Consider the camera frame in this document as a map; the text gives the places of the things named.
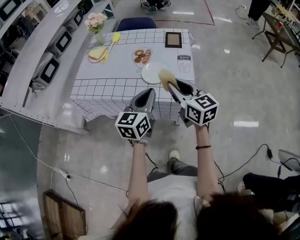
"white plate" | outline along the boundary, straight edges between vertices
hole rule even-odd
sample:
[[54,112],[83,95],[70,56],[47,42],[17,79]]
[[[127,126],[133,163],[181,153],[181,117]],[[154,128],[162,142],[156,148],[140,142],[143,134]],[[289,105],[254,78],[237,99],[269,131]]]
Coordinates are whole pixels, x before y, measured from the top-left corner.
[[159,84],[160,79],[158,73],[161,70],[167,70],[167,66],[159,62],[150,62],[142,68],[141,76],[144,81],[149,84]]
[[105,54],[104,54],[104,55],[102,56],[102,58],[100,58],[99,60],[92,59],[92,58],[90,58],[89,55],[88,55],[88,60],[89,60],[91,63],[97,63],[97,62],[99,62],[99,61],[102,61],[102,60],[104,59],[104,57],[107,55],[107,53],[108,53],[108,50],[106,50]]

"person's arm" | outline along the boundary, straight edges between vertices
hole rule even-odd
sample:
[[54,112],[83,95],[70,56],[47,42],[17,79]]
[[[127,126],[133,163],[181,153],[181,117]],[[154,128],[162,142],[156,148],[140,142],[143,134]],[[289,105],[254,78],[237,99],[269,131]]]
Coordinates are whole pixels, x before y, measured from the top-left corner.
[[[206,125],[195,127],[196,144],[198,147],[211,146],[208,128]],[[215,167],[215,160],[212,148],[198,149],[198,177],[197,177],[197,195],[209,201],[211,195],[218,193],[218,176]]]
[[137,143],[133,146],[132,168],[128,188],[129,206],[135,202],[145,202],[149,198],[145,145]]

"yellow spatula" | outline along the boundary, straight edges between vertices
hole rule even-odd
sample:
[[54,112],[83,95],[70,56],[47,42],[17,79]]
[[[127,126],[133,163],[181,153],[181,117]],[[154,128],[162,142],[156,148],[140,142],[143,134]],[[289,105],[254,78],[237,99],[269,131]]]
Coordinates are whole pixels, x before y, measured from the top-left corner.
[[107,59],[109,57],[110,51],[112,49],[112,46],[114,46],[114,43],[117,43],[120,40],[120,38],[121,38],[121,34],[120,33],[115,32],[113,34],[112,40],[111,40],[112,44],[111,44],[110,49],[108,50],[107,54],[105,55],[102,63],[106,63],[107,62]]

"white tablecloth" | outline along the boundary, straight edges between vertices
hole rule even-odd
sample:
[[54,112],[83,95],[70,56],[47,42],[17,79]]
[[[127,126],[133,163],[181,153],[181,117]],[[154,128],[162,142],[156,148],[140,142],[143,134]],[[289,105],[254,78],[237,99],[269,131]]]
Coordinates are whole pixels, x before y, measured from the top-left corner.
[[[166,32],[180,32],[182,48],[165,48]],[[113,45],[105,64],[91,63],[88,53],[97,45],[92,38],[71,92],[71,100],[84,110],[87,122],[100,116],[117,116],[130,103],[132,97],[148,88],[156,93],[155,120],[179,119],[180,105],[161,84],[148,84],[141,77],[142,62],[135,62],[137,50],[151,50],[149,62],[163,63],[176,78],[195,80],[192,52],[187,29],[156,28],[122,31],[118,44]],[[105,36],[109,46],[113,33]]]

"flower vase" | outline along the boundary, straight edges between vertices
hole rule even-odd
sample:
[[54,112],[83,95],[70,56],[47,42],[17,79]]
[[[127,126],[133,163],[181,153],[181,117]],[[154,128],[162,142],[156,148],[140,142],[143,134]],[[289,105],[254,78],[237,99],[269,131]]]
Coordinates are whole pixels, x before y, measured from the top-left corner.
[[102,33],[99,31],[97,33],[94,33],[94,36],[95,36],[95,39],[96,41],[100,44],[100,45],[104,45],[105,44],[105,38],[104,36],[102,35]]

